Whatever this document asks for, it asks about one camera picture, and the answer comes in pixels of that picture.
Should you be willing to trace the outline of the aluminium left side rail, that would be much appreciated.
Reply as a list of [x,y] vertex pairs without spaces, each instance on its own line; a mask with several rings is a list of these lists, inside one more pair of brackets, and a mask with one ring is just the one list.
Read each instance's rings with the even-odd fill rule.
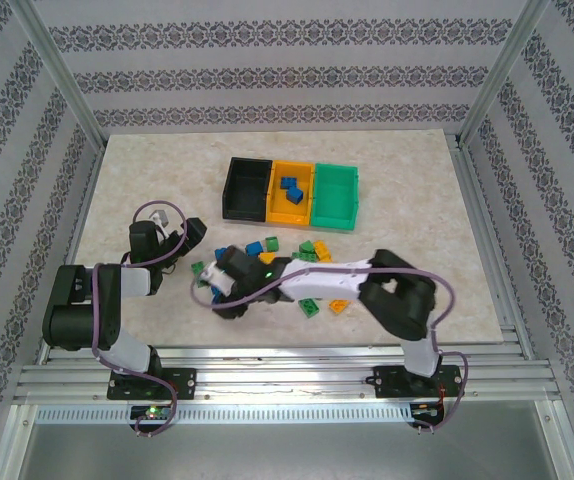
[[99,169],[106,153],[106,149],[107,147],[103,147],[99,150],[88,170],[83,190],[75,210],[74,221],[68,237],[67,249],[61,262],[62,266],[71,264],[75,259],[80,238],[82,236],[82,230],[84,228],[85,218],[91,203],[91,197],[93,195],[93,190],[95,188],[95,183],[98,178]]

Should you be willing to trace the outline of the aluminium corner post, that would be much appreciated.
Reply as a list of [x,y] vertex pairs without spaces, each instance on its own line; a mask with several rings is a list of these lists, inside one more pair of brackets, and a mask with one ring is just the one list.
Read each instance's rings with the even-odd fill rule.
[[85,100],[33,0],[7,1],[87,137],[97,149],[105,148],[108,137]]
[[526,0],[480,92],[456,135],[457,145],[468,145],[526,45],[551,0]]

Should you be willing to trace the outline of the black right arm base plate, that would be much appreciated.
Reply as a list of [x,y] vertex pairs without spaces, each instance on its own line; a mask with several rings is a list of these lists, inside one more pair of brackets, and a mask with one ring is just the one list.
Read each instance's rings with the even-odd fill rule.
[[439,366],[431,377],[408,372],[403,366],[377,366],[368,377],[377,398],[438,398],[457,397],[463,375],[455,365]]

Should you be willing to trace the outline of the green plastic bin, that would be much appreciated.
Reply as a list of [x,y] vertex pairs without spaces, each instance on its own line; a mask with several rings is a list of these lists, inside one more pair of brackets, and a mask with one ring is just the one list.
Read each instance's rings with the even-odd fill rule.
[[310,225],[353,231],[359,209],[358,168],[315,165]]

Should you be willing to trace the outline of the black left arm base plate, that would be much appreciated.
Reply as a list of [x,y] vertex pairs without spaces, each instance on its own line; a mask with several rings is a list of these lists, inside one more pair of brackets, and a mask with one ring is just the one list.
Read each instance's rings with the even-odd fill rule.
[[[164,368],[162,371],[162,381],[174,388],[178,400],[194,399],[196,376],[197,371],[190,368]],[[172,400],[170,390],[160,382],[116,372],[110,375],[106,396],[109,400]]]

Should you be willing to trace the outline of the aluminium right corner post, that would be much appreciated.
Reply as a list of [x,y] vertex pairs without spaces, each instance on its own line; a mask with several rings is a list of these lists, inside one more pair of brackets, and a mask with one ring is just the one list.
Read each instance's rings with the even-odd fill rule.
[[526,0],[480,92],[456,135],[457,145],[468,145],[526,45],[551,0]]

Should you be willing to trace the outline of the aluminium rail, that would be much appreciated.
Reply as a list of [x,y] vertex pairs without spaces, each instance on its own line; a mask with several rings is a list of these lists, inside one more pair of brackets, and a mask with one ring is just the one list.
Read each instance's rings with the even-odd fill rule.
[[106,153],[106,149],[107,147],[103,147],[99,150],[88,170],[83,190],[75,210],[74,221],[68,237],[67,249],[61,262],[62,266],[71,264],[75,259],[80,238],[82,236],[82,230],[84,228],[85,218],[91,203],[91,197],[93,195],[93,190],[95,188],[95,183],[98,178],[99,169]]
[[475,175],[468,152],[455,135],[445,135],[452,164],[463,196],[472,232],[489,285],[491,298],[502,327],[512,327],[517,335],[522,355],[535,358],[528,332],[514,294],[501,249],[497,242],[492,219],[484,195]]

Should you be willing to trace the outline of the aluminium left corner post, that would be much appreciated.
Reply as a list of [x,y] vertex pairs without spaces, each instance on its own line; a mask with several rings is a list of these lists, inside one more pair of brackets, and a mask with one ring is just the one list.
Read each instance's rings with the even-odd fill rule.
[[7,1],[87,137],[97,149],[105,148],[108,137],[85,100],[33,0]]

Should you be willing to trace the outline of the aluminium front frame rails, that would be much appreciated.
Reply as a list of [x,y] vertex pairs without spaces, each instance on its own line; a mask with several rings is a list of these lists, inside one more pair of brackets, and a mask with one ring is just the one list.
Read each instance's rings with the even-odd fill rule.
[[[510,341],[460,347],[469,361],[466,399],[558,400],[550,363],[534,360]],[[399,366],[399,346],[307,348],[162,348],[166,367],[197,371],[195,400],[216,404],[356,403],[375,394],[365,380],[380,365]],[[52,350],[21,370],[16,404],[102,404],[108,369],[86,350]]]

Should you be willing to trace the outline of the left circuit board green light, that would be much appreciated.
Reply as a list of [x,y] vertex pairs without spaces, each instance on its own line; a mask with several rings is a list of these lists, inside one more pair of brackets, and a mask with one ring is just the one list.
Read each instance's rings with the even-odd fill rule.
[[168,406],[132,406],[130,411],[130,419],[133,421],[138,420],[139,418],[151,421],[164,421],[170,417],[171,413],[172,410]]

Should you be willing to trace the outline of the orange plastic bin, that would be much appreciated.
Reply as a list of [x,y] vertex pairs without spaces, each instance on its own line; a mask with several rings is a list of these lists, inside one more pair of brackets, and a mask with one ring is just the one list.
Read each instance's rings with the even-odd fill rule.
[[[283,177],[296,179],[296,187],[303,193],[303,198],[298,204],[287,198],[287,189],[281,188]],[[274,160],[266,199],[266,221],[308,226],[313,202],[314,178],[313,163]]]

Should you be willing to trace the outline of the aluminium right side rail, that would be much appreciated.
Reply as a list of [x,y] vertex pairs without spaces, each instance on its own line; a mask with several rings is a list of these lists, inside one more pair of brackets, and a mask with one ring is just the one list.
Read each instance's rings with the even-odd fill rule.
[[472,232],[489,285],[491,298],[502,327],[512,327],[517,335],[522,355],[535,358],[528,332],[514,294],[501,249],[497,242],[492,219],[484,195],[475,175],[468,152],[455,135],[445,135],[452,164],[463,196]]

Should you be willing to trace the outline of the black plastic bin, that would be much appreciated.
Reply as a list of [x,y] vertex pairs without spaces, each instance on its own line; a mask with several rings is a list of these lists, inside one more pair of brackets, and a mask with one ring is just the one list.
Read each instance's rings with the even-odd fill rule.
[[222,193],[222,218],[262,223],[272,160],[232,157]]

